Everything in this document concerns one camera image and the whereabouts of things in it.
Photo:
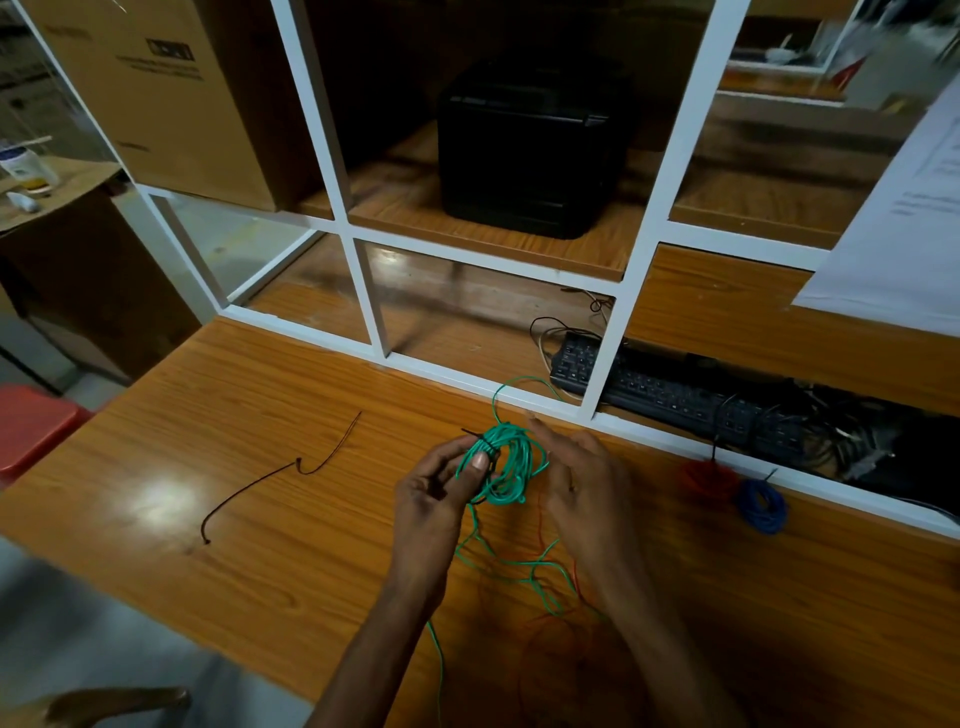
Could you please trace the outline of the person's right hand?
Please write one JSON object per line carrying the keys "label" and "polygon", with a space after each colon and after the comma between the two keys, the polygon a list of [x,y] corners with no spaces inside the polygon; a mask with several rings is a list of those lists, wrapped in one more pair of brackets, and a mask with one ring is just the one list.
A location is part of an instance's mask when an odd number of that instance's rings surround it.
{"label": "person's right hand", "polygon": [[529,431],[550,464],[547,510],[560,540],[610,611],[649,588],[625,465],[593,433],[562,434],[533,414]]}

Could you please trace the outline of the person's left hand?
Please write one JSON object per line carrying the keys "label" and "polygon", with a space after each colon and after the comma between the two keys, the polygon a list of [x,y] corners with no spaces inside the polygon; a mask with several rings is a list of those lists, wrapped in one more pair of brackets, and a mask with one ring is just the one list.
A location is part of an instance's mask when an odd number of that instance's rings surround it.
{"label": "person's left hand", "polygon": [[467,504],[441,500],[441,470],[471,453],[473,436],[440,443],[398,481],[395,487],[389,577],[427,586],[448,574],[459,542]]}

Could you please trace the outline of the person's left forearm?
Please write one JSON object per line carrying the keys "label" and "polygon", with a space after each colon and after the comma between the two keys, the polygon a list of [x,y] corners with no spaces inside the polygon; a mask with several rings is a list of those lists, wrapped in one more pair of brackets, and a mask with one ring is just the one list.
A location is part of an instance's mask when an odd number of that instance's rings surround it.
{"label": "person's left forearm", "polygon": [[446,588],[389,577],[302,728],[384,728]]}

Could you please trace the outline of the person's right forearm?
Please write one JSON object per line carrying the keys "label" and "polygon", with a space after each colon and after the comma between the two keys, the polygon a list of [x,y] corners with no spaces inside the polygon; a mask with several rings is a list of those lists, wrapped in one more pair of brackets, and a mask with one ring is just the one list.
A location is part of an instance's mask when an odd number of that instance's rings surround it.
{"label": "person's right forearm", "polygon": [[602,563],[592,579],[639,667],[660,728],[749,728],[747,714],[702,658],[642,561]]}

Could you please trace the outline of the black computer keyboard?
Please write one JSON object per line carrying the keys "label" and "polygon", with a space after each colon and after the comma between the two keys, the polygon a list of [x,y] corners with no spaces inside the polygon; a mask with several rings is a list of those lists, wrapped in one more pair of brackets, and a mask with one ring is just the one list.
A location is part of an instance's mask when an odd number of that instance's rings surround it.
{"label": "black computer keyboard", "polygon": [[800,467],[807,458],[809,415],[795,389],[741,379],[691,357],[622,345],[599,402],[770,462]]}

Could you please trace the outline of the wooden shelf board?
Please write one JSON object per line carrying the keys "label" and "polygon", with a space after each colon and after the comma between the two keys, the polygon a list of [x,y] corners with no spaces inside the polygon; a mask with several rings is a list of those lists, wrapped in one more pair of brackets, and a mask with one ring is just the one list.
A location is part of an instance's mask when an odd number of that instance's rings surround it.
{"label": "wooden shelf board", "polygon": [[[921,120],[905,96],[884,111],[826,99],[720,91],[654,241],[814,271]],[[635,248],[671,119],[638,135],[613,200],[574,240],[510,231],[442,209],[438,135],[429,122],[348,172],[345,217],[356,235],[387,235],[619,283]]]}

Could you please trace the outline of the black plastic box appliance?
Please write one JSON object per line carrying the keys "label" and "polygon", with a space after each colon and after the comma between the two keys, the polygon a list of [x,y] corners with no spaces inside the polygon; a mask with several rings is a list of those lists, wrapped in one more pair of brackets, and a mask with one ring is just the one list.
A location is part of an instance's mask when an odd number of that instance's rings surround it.
{"label": "black plastic box appliance", "polygon": [[540,237],[582,237],[613,194],[635,119],[623,65],[517,50],[440,92],[439,195],[452,217]]}

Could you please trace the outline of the red plastic stool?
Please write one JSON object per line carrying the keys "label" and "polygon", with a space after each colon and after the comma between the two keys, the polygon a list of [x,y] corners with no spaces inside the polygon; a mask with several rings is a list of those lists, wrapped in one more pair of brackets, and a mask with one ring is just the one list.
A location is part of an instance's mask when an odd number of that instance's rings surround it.
{"label": "red plastic stool", "polygon": [[86,424],[94,413],[26,385],[0,386],[0,491]]}

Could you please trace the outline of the large cardboard box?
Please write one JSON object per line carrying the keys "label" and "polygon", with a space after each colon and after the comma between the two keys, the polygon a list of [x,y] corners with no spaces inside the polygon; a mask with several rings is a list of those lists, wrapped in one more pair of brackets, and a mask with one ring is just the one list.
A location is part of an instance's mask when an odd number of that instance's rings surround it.
{"label": "large cardboard box", "polygon": [[140,184],[275,212],[322,174],[271,0],[20,0]]}

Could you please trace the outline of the white paper sheet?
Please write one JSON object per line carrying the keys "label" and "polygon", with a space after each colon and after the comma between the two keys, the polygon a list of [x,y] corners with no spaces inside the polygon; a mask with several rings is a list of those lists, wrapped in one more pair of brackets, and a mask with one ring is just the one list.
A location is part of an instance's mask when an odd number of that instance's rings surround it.
{"label": "white paper sheet", "polygon": [[960,74],[793,304],[960,338]]}

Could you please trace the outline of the brown cardboard sheet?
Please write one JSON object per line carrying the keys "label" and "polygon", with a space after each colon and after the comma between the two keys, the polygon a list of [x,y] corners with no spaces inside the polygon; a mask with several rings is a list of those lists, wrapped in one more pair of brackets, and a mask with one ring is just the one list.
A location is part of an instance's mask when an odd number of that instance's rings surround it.
{"label": "brown cardboard sheet", "polygon": [[0,237],[34,222],[42,221],[80,200],[90,192],[102,188],[107,182],[124,172],[116,161],[87,161],[61,156],[42,156],[41,160],[53,170],[60,180],[51,192],[35,197],[39,211],[26,212],[14,205],[8,192],[23,192],[14,177],[0,169]]}

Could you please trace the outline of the white plastic jar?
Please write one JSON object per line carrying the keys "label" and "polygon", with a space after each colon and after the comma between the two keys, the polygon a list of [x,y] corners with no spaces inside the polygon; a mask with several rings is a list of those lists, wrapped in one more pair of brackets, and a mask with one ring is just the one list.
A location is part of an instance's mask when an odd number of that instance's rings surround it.
{"label": "white plastic jar", "polygon": [[62,185],[53,167],[27,145],[0,148],[0,168],[32,197],[47,196]]}

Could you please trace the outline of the white metal partition frame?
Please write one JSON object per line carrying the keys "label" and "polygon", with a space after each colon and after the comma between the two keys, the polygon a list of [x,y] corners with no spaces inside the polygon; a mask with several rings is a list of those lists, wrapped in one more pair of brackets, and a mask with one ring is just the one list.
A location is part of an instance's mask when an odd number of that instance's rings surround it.
{"label": "white metal partition frame", "polygon": [[[775,466],[721,444],[751,477],[960,540],[960,506],[864,489],[862,471],[903,455],[865,418],[837,421],[814,398],[960,420],[960,338],[794,305],[814,271],[656,242],[720,91],[825,99],[842,108],[830,64],[800,91],[786,68],[736,60],[756,19],[833,23],[852,37],[866,0],[270,0],[321,174],[317,191],[276,211],[140,183],[135,188],[227,318],[475,395],[503,387],[532,405],[677,455],[706,439],[600,403],[622,345],[689,355],[734,374],[793,384],[812,464]],[[619,282],[387,234],[347,221],[349,172],[429,122],[441,92],[478,62],[518,50],[589,53],[630,76],[629,151],[655,117],[672,127]],[[439,171],[439,153],[437,156]]]}

